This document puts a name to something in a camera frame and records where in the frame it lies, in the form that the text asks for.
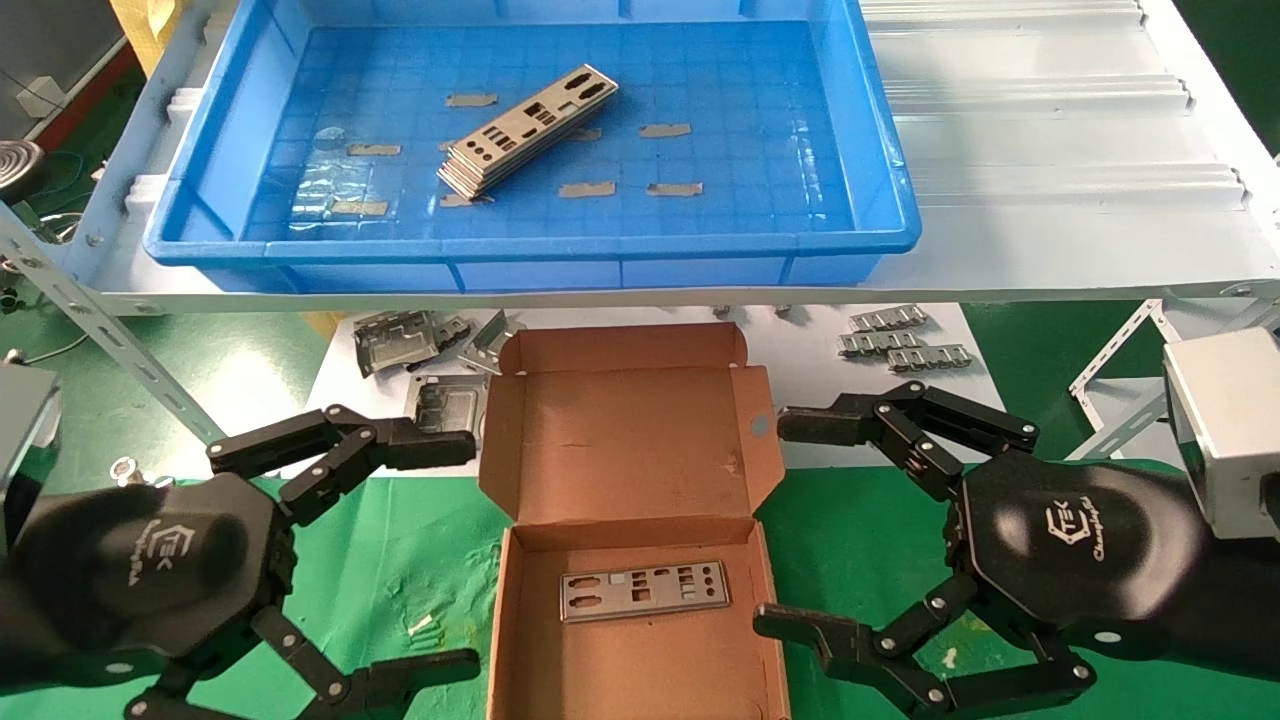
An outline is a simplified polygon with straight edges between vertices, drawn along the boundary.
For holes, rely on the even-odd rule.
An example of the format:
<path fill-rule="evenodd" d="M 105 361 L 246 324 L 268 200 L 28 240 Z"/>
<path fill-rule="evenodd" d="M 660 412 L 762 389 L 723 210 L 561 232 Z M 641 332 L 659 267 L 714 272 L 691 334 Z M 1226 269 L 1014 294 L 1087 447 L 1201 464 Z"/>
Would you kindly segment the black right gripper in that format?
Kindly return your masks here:
<path fill-rule="evenodd" d="M 869 445 L 934 501 L 955 500 L 948 564 L 966 574 L 887 626 L 778 603 L 758 605 L 751 621 L 760 637 L 812 648 L 827 678 L 878 691 L 905 717 L 1069 705 L 1096 674 L 1065 644 L 1190 666 L 1279 661 L 1277 543 L 1217 538 L 1180 477 L 1042 461 L 1024 454 L 1037 425 L 919 380 L 841 393 L 828 407 L 782 407 L 777 432 L 803 445 Z M 963 478 L 938 438 L 992 459 Z M 1036 662 L 947 679 L 924 669 L 915 653 L 970 606 L 1005 639 L 1029 644 Z"/>

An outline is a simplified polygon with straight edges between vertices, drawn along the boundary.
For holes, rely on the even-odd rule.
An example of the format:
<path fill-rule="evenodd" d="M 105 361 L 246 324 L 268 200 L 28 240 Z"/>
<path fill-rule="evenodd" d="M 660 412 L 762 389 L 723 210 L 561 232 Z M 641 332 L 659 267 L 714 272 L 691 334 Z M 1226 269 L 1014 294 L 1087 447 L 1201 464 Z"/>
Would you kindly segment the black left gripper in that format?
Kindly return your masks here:
<path fill-rule="evenodd" d="M 280 610 L 296 562 L 285 514 L 232 474 L 45 495 L 3 561 L 3 689 L 161 673 L 127 719 L 236 719 L 187 696 L 261 641 L 314 692 L 298 719 L 403 719 L 419 692 L 477 678 L 475 650 L 340 673 Z"/>

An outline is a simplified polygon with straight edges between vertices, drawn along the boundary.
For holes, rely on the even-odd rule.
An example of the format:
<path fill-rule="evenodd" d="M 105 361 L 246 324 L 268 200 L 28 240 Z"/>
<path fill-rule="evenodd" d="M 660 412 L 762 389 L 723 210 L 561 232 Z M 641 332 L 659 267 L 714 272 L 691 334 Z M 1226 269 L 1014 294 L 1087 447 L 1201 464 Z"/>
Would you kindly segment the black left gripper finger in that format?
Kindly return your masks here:
<path fill-rule="evenodd" d="M 477 456 L 470 430 L 425 432 L 407 416 L 371 419 L 342 405 L 312 410 L 218 439 L 207 447 L 215 473 L 244 479 L 308 460 L 280 488 L 279 506 L 306 527 L 378 469 L 453 468 Z"/>

